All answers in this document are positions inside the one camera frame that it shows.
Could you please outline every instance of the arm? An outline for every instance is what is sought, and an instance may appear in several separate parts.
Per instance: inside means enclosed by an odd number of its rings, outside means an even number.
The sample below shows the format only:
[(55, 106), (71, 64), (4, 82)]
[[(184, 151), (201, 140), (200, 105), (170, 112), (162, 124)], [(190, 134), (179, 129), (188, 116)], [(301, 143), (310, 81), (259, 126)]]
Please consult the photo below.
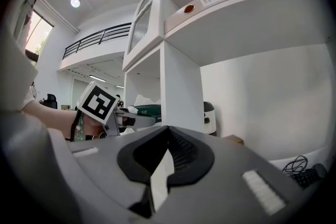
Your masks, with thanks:
[[(47, 128), (60, 130), (65, 138), (70, 138), (71, 126), (76, 118), (76, 111), (48, 108), (35, 100), (29, 102), (22, 111), (37, 117)], [(98, 121), (84, 114), (83, 131), (84, 135), (98, 136), (103, 132), (103, 127)]]

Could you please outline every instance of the person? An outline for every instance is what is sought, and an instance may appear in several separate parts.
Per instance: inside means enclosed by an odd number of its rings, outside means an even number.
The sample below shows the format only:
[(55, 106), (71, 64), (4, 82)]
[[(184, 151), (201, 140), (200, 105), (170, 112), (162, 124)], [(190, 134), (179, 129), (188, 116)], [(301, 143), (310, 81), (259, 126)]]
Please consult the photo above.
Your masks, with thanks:
[[(27, 5), (28, 2), (29, 0), (10, 0), (3, 17), (5, 27), (14, 36), (17, 46), (23, 53), (25, 52), (30, 21), (25, 21), (23, 27), (17, 25), (20, 15), (25, 14), (27, 7), (27, 18), (33, 10), (33, 5)], [(76, 111), (55, 110), (43, 106), (35, 101), (29, 89), (27, 91), (27, 96), (22, 104), (22, 111), (40, 119), (47, 128), (60, 130), (65, 138), (70, 138), (71, 127), (76, 119)], [(99, 136), (103, 131), (101, 124), (87, 115), (83, 116), (82, 121), (84, 135)]]
[(121, 97), (120, 97), (120, 95), (116, 95), (116, 96), (118, 96), (119, 97), (119, 101), (118, 101), (118, 107), (123, 107), (124, 106), (124, 102), (121, 100)]

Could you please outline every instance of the cardboard box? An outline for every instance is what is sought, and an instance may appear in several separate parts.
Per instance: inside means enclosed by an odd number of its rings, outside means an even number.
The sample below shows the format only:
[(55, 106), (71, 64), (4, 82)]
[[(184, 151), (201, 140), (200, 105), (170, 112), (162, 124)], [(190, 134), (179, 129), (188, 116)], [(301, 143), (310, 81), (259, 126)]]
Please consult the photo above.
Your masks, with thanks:
[(227, 139), (227, 140), (236, 142), (236, 143), (241, 144), (241, 145), (244, 144), (244, 140), (241, 139), (241, 138), (239, 138), (238, 136), (235, 136), (234, 134), (233, 134), (233, 135), (226, 136), (226, 137), (224, 137), (224, 139)]
[(61, 105), (61, 110), (69, 110), (70, 109), (70, 105), (68, 104), (62, 104)]

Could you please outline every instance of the ceiling light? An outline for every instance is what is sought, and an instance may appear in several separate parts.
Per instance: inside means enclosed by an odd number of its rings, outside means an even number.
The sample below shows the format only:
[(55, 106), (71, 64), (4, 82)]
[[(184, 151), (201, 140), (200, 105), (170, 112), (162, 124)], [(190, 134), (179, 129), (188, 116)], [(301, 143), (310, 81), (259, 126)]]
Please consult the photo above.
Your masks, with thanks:
[(102, 81), (102, 82), (106, 82), (106, 80), (103, 80), (103, 79), (97, 78), (97, 77), (95, 77), (95, 76), (92, 76), (92, 75), (90, 75), (89, 77), (90, 77), (91, 79), (96, 79), (96, 80), (99, 80), (99, 81)]
[(70, 3), (72, 5), (72, 7), (78, 8), (79, 5), (80, 5), (80, 0), (71, 0)]

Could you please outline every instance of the window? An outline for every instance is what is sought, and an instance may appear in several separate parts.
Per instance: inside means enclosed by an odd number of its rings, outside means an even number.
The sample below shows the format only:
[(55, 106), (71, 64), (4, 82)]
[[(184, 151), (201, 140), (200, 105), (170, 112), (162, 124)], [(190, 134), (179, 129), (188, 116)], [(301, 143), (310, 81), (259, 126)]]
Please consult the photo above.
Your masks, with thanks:
[(33, 11), (26, 50), (40, 55), (52, 28), (53, 25), (44, 20), (37, 12)]

